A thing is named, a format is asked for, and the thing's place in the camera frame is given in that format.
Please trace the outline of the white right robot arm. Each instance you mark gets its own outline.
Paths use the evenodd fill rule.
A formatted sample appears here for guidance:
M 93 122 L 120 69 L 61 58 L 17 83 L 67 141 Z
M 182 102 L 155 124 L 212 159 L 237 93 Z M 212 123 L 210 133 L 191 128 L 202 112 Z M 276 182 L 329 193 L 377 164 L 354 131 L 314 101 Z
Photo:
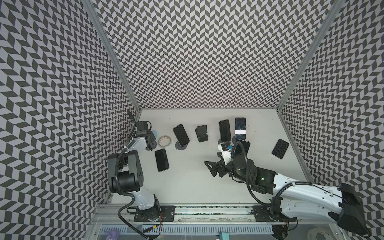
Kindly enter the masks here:
M 258 203 L 252 214 L 267 221 L 299 221 L 302 218 L 327 220 L 341 229 L 368 238 L 362 198 L 349 184 L 338 187 L 320 186 L 299 181 L 272 170 L 257 167 L 248 158 L 248 141 L 218 145 L 218 162 L 206 161 L 212 176 L 229 177 L 245 184 L 251 197 Z

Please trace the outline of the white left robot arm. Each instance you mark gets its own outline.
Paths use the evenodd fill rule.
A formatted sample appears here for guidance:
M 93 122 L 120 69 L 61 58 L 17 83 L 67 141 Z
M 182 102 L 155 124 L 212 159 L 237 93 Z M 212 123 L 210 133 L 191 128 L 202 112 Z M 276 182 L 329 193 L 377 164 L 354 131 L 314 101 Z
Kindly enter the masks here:
M 134 200 L 139 220 L 155 222 L 161 219 L 163 213 L 157 197 L 144 187 L 140 154 L 157 147 L 156 136 L 150 122 L 137 122 L 131 112 L 128 112 L 128 116 L 134 124 L 133 130 L 122 150 L 107 159 L 108 186 L 111 193 Z

